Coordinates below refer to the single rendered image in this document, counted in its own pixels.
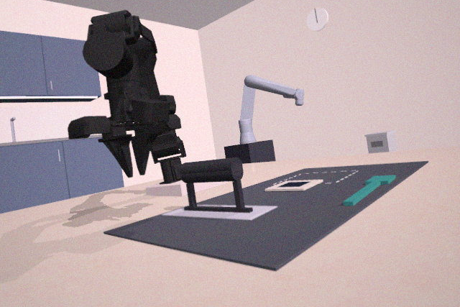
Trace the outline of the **white square tile with dark center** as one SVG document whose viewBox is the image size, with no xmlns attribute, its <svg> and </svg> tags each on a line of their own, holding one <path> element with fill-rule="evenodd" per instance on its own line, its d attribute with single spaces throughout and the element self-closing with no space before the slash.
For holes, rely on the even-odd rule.
<svg viewBox="0 0 460 307">
<path fill-rule="evenodd" d="M 266 188 L 265 191 L 304 191 L 319 183 L 323 180 L 292 180 Z"/>
</svg>

